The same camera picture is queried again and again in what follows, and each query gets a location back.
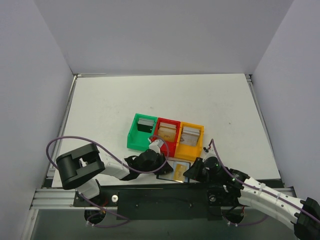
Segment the black card holder wallet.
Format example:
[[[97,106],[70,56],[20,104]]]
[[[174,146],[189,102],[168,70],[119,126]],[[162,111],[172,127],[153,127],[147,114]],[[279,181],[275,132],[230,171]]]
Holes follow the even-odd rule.
[[[187,178],[187,177],[185,177],[184,182],[178,182],[178,181],[173,180],[173,175],[174,175],[174,171],[175,171],[175,168],[176,168],[176,164],[186,165],[187,166],[187,170],[188,170],[191,167],[191,163],[190,162],[170,160],[168,163],[172,166],[173,172],[165,174],[165,175],[157,175],[156,176],[157,179],[163,180],[163,181],[177,182],[177,183],[189,183],[190,182],[190,179]]]

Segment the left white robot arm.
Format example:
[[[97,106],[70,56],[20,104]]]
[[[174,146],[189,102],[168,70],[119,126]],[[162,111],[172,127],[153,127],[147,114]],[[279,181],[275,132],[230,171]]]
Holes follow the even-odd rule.
[[[120,162],[104,162],[98,147],[90,143],[60,155],[56,164],[64,190],[76,190],[80,203],[87,201],[92,206],[104,207],[117,206],[119,195],[103,192],[99,181],[95,179],[97,175],[131,181],[145,173],[165,175],[174,171],[158,143],[152,143],[151,148],[140,155],[128,156]]]

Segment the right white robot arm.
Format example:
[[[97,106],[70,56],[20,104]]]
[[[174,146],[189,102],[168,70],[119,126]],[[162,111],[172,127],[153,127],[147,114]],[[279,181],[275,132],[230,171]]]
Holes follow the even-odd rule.
[[[225,167],[214,154],[198,157],[183,175],[222,187],[226,203],[260,211],[293,230],[300,240],[320,238],[320,205],[313,198],[300,199],[270,188],[244,172]]]

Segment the tan cards in red bin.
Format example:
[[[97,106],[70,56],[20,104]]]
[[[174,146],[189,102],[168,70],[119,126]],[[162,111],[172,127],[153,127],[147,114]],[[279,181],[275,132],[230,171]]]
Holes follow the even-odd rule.
[[[163,138],[167,142],[174,142],[177,132],[177,126],[165,122],[159,123],[157,135]]]

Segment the dark cards in green bin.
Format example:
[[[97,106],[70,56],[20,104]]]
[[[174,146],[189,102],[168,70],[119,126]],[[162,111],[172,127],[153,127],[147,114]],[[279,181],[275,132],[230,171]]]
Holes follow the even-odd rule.
[[[137,130],[140,132],[151,133],[154,127],[154,120],[139,118],[137,121]]]

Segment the yellow plastic bin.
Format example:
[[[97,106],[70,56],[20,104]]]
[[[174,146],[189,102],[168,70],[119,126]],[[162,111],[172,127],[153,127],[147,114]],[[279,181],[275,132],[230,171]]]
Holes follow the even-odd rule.
[[[196,146],[189,146],[180,143],[180,137],[183,127],[191,127],[200,130],[200,137],[198,139]],[[201,156],[203,150],[203,138],[204,138],[204,131],[205,127],[203,125],[197,125],[189,122],[181,122],[180,123],[180,130],[178,134],[178,140],[176,144],[175,154],[174,157],[177,159],[188,160],[194,162],[197,157]]]

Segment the green plastic bin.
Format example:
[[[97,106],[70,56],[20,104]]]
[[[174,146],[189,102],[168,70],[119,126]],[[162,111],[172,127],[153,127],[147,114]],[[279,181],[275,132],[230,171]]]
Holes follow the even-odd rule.
[[[139,118],[154,120],[154,126],[151,133],[138,131],[137,122]],[[146,151],[149,148],[150,137],[154,134],[157,117],[136,113],[130,130],[127,135],[127,148],[137,151]]]

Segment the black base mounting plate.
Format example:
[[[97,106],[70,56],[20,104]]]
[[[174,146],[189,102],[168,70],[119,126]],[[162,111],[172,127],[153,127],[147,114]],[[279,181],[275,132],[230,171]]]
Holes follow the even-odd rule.
[[[100,195],[85,201],[74,196],[75,207],[116,208],[117,219],[134,220],[194,220],[209,221],[226,218],[240,223],[245,208],[238,197],[240,191],[224,189],[218,184],[170,183],[151,185],[103,186]]]

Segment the aluminium frame rail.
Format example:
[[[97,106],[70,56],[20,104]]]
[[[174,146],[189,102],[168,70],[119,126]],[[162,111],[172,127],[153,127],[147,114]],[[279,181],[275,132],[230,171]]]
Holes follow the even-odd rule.
[[[213,193],[213,190],[178,188],[108,188],[103,187],[100,195],[90,201],[102,207],[140,206],[143,204],[186,204],[188,208],[197,205],[228,207],[236,203],[230,197],[224,197],[223,190]],[[92,208],[93,205],[75,190],[38,189],[35,191],[31,207],[33,209],[62,209],[62,208]]]

